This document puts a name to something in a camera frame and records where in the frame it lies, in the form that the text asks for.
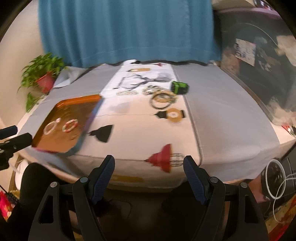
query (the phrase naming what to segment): blue rubber pad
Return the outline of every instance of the blue rubber pad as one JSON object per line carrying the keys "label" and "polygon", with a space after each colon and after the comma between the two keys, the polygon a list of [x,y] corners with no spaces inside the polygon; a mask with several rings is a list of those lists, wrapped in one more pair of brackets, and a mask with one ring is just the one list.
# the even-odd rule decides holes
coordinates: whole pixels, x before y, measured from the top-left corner
{"label": "blue rubber pad", "polygon": [[205,196],[205,186],[203,181],[199,178],[198,169],[195,161],[191,156],[186,156],[183,161],[183,169],[186,174],[187,180],[191,186],[193,194],[197,201],[200,201],[202,205],[206,204],[207,197]]}
{"label": "blue rubber pad", "polygon": [[100,167],[102,167],[102,165],[105,166],[103,167],[103,170],[101,171],[99,178],[97,179],[93,187],[93,195],[91,197],[91,201],[93,204],[96,204],[98,201],[102,200],[103,194],[115,169],[115,159],[113,156],[109,157],[107,163],[104,163],[104,161]]}

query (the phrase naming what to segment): floor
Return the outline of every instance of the floor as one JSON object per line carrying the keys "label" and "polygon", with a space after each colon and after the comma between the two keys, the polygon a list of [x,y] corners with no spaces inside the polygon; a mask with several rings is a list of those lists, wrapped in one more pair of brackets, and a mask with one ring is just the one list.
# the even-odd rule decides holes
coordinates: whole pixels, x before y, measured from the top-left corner
{"label": "floor", "polygon": [[100,219],[107,240],[191,240],[204,212],[188,183],[171,193],[107,190],[111,210]]}

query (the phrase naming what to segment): green tape measure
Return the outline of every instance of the green tape measure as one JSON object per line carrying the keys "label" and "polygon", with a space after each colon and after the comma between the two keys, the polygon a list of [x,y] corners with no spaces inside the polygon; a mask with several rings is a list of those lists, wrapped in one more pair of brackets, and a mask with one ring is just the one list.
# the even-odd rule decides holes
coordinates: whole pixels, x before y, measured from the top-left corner
{"label": "green tape measure", "polygon": [[185,95],[188,92],[189,85],[183,82],[173,81],[170,90],[176,95]]}

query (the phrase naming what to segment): green leaves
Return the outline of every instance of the green leaves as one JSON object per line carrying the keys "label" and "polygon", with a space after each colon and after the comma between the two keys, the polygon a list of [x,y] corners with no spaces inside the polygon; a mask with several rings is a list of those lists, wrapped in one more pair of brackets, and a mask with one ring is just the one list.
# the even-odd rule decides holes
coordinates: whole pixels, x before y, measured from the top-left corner
{"label": "green leaves", "polygon": [[41,97],[34,97],[31,92],[29,92],[27,95],[26,112],[29,112],[40,99]]}
{"label": "green leaves", "polygon": [[48,72],[52,72],[53,77],[57,78],[64,67],[62,58],[52,56],[52,53],[40,55],[23,68],[21,87],[38,86],[36,81]]}

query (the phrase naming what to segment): red lamp print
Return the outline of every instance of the red lamp print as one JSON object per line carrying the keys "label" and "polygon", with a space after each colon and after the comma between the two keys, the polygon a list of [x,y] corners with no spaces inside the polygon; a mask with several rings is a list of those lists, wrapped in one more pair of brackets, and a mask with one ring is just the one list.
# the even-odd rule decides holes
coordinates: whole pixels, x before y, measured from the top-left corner
{"label": "red lamp print", "polygon": [[159,67],[162,67],[164,64],[158,63],[158,64],[153,64],[153,65],[158,65]]}
{"label": "red lamp print", "polygon": [[146,162],[160,167],[164,172],[170,173],[172,167],[183,165],[184,156],[180,153],[172,153],[171,144],[165,145],[160,152],[153,154]]}

